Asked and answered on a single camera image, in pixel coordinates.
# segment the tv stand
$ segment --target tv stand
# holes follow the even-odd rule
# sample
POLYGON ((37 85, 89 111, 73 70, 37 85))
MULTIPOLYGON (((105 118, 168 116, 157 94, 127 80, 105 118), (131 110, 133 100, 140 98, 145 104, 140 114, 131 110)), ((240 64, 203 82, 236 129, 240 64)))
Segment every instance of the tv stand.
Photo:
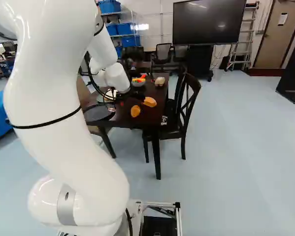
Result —
POLYGON ((210 70, 214 45, 191 45, 187 54, 187 71, 198 79, 212 81, 210 70))

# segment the gray ring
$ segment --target gray ring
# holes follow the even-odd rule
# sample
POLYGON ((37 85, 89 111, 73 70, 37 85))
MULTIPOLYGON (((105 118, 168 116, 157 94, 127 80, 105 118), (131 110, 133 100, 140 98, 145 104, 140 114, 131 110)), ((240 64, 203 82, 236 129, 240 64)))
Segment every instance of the gray ring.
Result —
POLYGON ((74 201, 76 192, 67 184, 63 184, 58 198, 57 215, 62 225, 77 226, 74 219, 74 201))

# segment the chair back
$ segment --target chair back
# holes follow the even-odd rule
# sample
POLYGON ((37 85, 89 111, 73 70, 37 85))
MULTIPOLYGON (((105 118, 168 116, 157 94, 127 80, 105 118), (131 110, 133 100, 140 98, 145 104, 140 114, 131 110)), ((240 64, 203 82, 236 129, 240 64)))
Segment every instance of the chair back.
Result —
POLYGON ((186 60, 188 46, 174 46, 173 47, 173 61, 181 62, 186 60))
POLYGON ((122 59, 132 59, 135 62, 144 60, 144 48, 141 46, 126 47, 122 49, 122 59))
POLYGON ((156 60, 158 60, 157 63, 170 62, 170 48, 171 43, 161 43, 156 45, 156 60))
POLYGON ((196 77, 189 73, 183 73, 179 76, 175 92, 175 115, 178 121, 179 129, 187 132, 190 116, 197 95, 200 92, 201 84, 196 77), (189 87, 193 94, 189 97, 189 87), (186 90, 186 103, 183 103, 184 92, 186 90))

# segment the doorframe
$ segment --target doorframe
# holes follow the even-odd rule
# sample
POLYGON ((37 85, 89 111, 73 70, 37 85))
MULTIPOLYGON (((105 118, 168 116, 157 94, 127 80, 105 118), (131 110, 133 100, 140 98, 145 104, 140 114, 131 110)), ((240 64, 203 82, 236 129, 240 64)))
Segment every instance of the doorframe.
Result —
MULTIPOLYGON (((268 17, 268 19, 267 19, 267 22, 266 22, 266 25, 265 25, 265 28, 264 28, 264 33, 263 33, 263 36, 262 36, 262 39, 261 39, 261 42, 260 42, 260 46, 259 46, 259 48, 258 48, 258 52, 257 52, 257 54, 256 54, 256 58, 255 58, 255 61, 254 61, 254 64, 253 64, 253 67, 252 67, 252 68, 254 68, 254 67, 256 66, 256 62, 257 62, 257 60, 258 60, 258 56, 259 56, 260 50, 261 50, 262 45, 263 45, 263 42, 264 42, 265 34, 266 34, 267 28, 268 28, 269 23, 270 23, 270 19, 271 19, 272 11, 273 11, 273 9, 274 9, 274 4, 275 4, 276 2, 277 2, 276 0, 273 0, 273 2, 272 2, 272 6, 271 6, 271 9, 270 9, 269 17, 268 17)), ((294 29, 294 32, 293 32, 293 34, 292 34, 291 40, 290 40, 290 42, 289 42, 289 45, 288 45, 288 47, 287 47, 287 49, 286 49, 286 52, 285 52, 285 54, 284 54, 284 56, 283 56, 283 59, 282 59, 282 62, 281 62, 280 68, 282 68, 282 66, 283 66, 283 64, 284 64, 284 61, 285 61, 285 59, 286 59, 286 57, 287 57, 287 55, 288 55, 288 53, 289 53, 289 50, 290 50, 290 47, 291 47, 291 45, 292 45, 292 43, 293 43, 294 37, 295 37, 295 29, 294 29)))
POLYGON ((293 34, 292 34, 292 38, 291 38, 291 40, 290 40, 290 43, 289 43, 289 45, 287 46, 287 49, 286 49, 286 52, 285 52, 285 54, 284 54, 283 60, 282 60, 282 62, 281 62, 280 68, 282 68, 282 66, 283 66, 283 64, 284 64, 284 62, 285 62, 285 59, 286 59, 286 57, 287 57, 287 55, 288 55, 288 53, 289 53, 289 51, 290 51, 291 45, 292 45, 292 43, 293 43, 293 41, 294 41, 294 38, 295 38, 295 30, 294 30, 294 32, 293 32, 293 34))

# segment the food item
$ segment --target food item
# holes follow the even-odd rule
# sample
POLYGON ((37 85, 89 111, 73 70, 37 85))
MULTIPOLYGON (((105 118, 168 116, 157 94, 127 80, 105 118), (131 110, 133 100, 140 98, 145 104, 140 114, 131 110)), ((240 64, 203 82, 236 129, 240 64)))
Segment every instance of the food item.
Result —
POLYGON ((164 77, 158 77, 155 80, 155 86, 163 86, 165 83, 165 78, 164 77))
POLYGON ((131 108, 131 116, 133 118, 137 117, 141 113, 141 108, 137 105, 132 106, 131 108))
POLYGON ((152 97, 146 97, 144 100, 144 105, 146 105, 148 107, 156 107, 157 102, 152 97))
POLYGON ((146 79, 144 79, 144 78, 134 78, 134 79, 132 79, 132 82, 134 82, 134 83, 143 83, 145 81, 146 81, 146 79))

